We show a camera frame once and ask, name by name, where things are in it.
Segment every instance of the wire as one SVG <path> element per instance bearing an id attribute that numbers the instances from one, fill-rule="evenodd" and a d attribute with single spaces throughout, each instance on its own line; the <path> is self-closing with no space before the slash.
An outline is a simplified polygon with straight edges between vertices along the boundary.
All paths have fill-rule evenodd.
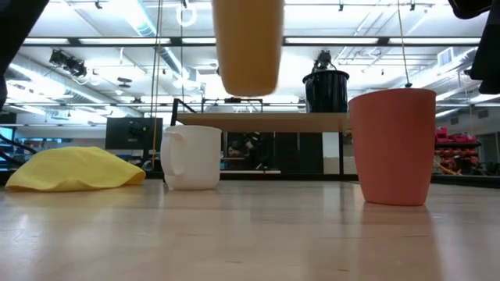
<path id="1" fill-rule="evenodd" d="M 405 38 L 403 34 L 403 22 L 401 20 L 401 7 L 400 0 L 398 0 L 398 18 L 399 18 L 399 32 L 401 34 L 401 46 L 403 49 L 403 62 L 405 63 L 405 74 L 406 74 L 406 85 L 405 87 L 411 87 L 413 84 L 409 82 L 408 66 L 406 65 L 406 53 L 405 53 Z"/>
<path id="2" fill-rule="evenodd" d="M 15 141 L 13 141 L 13 140 L 10 140 L 10 139 L 4 137 L 1 133 L 0 133 L 0 140 L 6 142 L 7 144 L 11 144 L 11 145 L 14 145 L 14 146 L 18 146 L 18 147 L 20 147 L 22 149 L 26 149 L 27 151 L 29 151 L 29 152 L 31 152 L 33 154 L 37 153 L 37 151 L 34 150 L 33 148 L 30 148 L 29 146 L 26 146 L 24 144 L 20 144 L 20 143 L 17 143 Z"/>
<path id="3" fill-rule="evenodd" d="M 159 49 L 162 47 L 160 38 L 162 36 L 162 29 L 163 25 L 161 24 L 161 20 L 163 18 L 163 0 L 159 1 L 159 11 L 158 11 L 158 23 L 156 24 L 158 30 L 156 32 L 156 40 L 155 40 L 155 45 L 156 45 L 156 53 L 155 53 L 155 64 L 158 62 L 159 64 L 159 58 L 160 58 L 160 52 Z M 152 156 L 152 170 L 155 170 L 155 156 L 156 156 L 156 128 L 158 127 L 158 122 L 156 116 L 158 115 L 158 91 L 159 91 L 159 66 L 155 68 L 153 66 L 153 85 L 155 83 L 154 77 L 156 74 L 156 89 L 152 88 L 151 92 L 151 118 L 153 117 L 153 91 L 155 90 L 155 125 L 154 125 L 154 130 L 153 130 L 153 156 Z"/>
<path id="4" fill-rule="evenodd" d="M 7 144 L 11 144 L 12 146 L 17 146 L 17 147 L 20 147 L 20 148 L 23 148 L 23 149 L 26 149 L 27 151 L 31 152 L 32 154 L 37 154 L 37 151 L 34 150 L 33 148 L 30 148 L 24 144 L 20 144 L 20 143 L 17 143 L 13 140 L 10 140 L 6 137 L 4 137 L 1 133 L 0 133 L 0 139 L 4 142 L 6 142 Z M 3 151 L 0 151 L 0 158 L 3 158 L 5 159 L 8 163 L 11 163 L 11 164 L 14 164 L 14 165 L 18 165 L 19 167 L 22 166 L 24 163 L 21 162 L 21 161 L 18 161 L 18 160 L 15 160 L 14 158 L 8 156 L 5 152 Z"/>
<path id="5" fill-rule="evenodd" d="M 0 158 L 3 158 L 5 159 L 7 162 L 11 163 L 11 164 L 14 164 L 14 165 L 18 165 L 19 167 L 22 166 L 24 163 L 22 163 L 21 161 L 18 161 L 18 160 L 15 160 L 14 158 L 8 156 L 5 152 L 3 151 L 0 151 Z"/>

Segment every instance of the rope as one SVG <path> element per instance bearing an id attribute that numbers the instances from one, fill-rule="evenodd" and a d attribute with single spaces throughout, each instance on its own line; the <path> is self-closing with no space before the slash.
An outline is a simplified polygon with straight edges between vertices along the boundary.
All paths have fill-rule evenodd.
<path id="1" fill-rule="evenodd" d="M 163 0 L 159 0 L 159 8 L 158 8 L 158 20 L 157 20 L 157 32 L 156 32 L 156 38 L 155 38 L 155 45 L 156 45 L 156 53 L 155 53 L 155 61 L 153 65 L 153 81 L 152 84 L 153 86 L 155 85 L 155 76 L 156 76 L 156 89 L 154 91 L 154 88 L 151 91 L 151 118 L 153 118 L 153 93 L 155 94 L 155 125 L 154 125 L 154 131 L 153 131 L 153 156 L 152 156 L 152 170 L 155 170 L 155 156 L 156 156 L 156 128 L 158 127 L 157 121 L 157 114 L 158 114 L 158 90 L 159 90 L 159 67 L 156 67 L 156 62 L 159 64 L 159 59 L 160 59 L 160 48 L 162 47 L 161 45 L 161 36 L 162 36 L 162 18 L 163 18 Z"/>
<path id="2" fill-rule="evenodd" d="M 398 19 L 399 19 L 399 32 L 401 34 L 401 45 L 403 49 L 403 62 L 405 62 L 405 74 L 406 74 L 406 85 L 405 87 L 411 87 L 412 84 L 409 82 L 408 66 L 406 65 L 406 53 L 405 53 L 405 39 L 403 34 L 403 22 L 401 20 L 401 7 L 400 0 L 398 0 Z"/>

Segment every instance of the yellow cloth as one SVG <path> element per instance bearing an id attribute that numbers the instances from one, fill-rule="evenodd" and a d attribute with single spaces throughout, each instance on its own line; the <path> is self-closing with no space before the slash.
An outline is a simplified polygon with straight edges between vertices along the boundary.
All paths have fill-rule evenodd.
<path id="1" fill-rule="evenodd" d="M 79 191 L 140 184 L 145 172 L 100 148 L 57 148 L 34 155 L 9 179 L 15 191 Z"/>

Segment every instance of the fluorescent light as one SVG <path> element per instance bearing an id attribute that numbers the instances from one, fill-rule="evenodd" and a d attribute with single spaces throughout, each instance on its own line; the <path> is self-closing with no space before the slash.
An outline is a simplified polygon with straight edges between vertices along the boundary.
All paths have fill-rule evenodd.
<path id="1" fill-rule="evenodd" d="M 110 106 L 111 104 L 67 104 L 67 106 L 93 106 L 93 107 L 101 107 L 101 106 Z"/>
<path id="2" fill-rule="evenodd" d="M 66 38 L 26 38 L 23 44 L 70 44 Z"/>
<path id="3" fill-rule="evenodd" d="M 182 43 L 185 44 L 215 44 L 214 37 L 200 37 L 200 38 L 182 38 Z"/>
<path id="4" fill-rule="evenodd" d="M 25 112 L 29 112 L 29 113 L 34 113 L 34 114 L 39 114 L 39 115 L 45 115 L 45 111 L 39 109 L 39 108 L 35 108 L 35 107 L 32 107 L 32 106 L 24 106 L 24 107 L 19 107 L 19 106 L 15 106 L 15 105 L 9 105 L 11 108 L 14 108 L 14 109 L 17 109 L 17 110 L 22 110 L 22 111 L 25 111 Z"/>
<path id="5" fill-rule="evenodd" d="M 457 112 L 458 110 L 459 110 L 458 108 L 455 108 L 455 109 L 450 109 L 450 110 L 446 110 L 443 112 L 439 112 L 438 114 L 436 114 L 436 117 L 446 116 L 448 114 L 452 114 L 453 112 Z"/>
<path id="6" fill-rule="evenodd" d="M 81 44 L 157 44 L 154 37 L 129 37 L 129 38 L 81 38 Z M 160 44 L 170 44 L 170 38 L 160 38 Z"/>
<path id="7" fill-rule="evenodd" d="M 217 66 L 195 66 L 196 70 L 215 70 Z"/>
<path id="8" fill-rule="evenodd" d="M 470 102 L 476 103 L 482 101 L 489 101 L 494 98 L 500 98 L 500 94 L 479 94 L 477 97 L 471 98 Z"/>
<path id="9" fill-rule="evenodd" d="M 436 106 L 441 106 L 441 107 L 469 107 L 470 105 L 468 105 L 468 104 L 436 104 Z"/>
<path id="10" fill-rule="evenodd" d="M 14 105 L 22 105 L 22 106 L 60 106 L 60 103 L 44 103 L 44 102 L 15 102 Z"/>
<path id="11" fill-rule="evenodd" d="M 498 104 L 475 104 L 476 107 L 500 107 L 500 103 Z"/>
<path id="12" fill-rule="evenodd" d="M 24 124 L 24 126 L 58 126 L 57 124 Z"/>
<path id="13" fill-rule="evenodd" d="M 288 44 L 376 44 L 377 37 L 291 37 L 285 38 Z"/>
<path id="14" fill-rule="evenodd" d="M 454 92 L 454 91 L 449 91 L 448 93 L 438 94 L 436 96 L 436 101 L 444 101 L 446 98 L 449 98 L 449 97 L 451 97 L 454 94 L 457 94 L 457 93 Z"/>
<path id="15" fill-rule="evenodd" d="M 464 38 L 415 38 L 407 37 L 404 38 L 405 44 L 479 44 L 480 37 L 464 37 Z M 389 39 L 389 44 L 401 44 L 401 38 L 391 38 Z"/>

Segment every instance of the tan cylinder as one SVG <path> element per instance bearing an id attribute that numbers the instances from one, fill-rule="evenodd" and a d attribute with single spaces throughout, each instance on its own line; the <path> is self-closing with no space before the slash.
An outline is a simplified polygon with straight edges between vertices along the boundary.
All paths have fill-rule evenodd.
<path id="1" fill-rule="evenodd" d="M 220 76 L 229 94 L 258 97 L 277 85 L 284 0 L 212 0 Z"/>

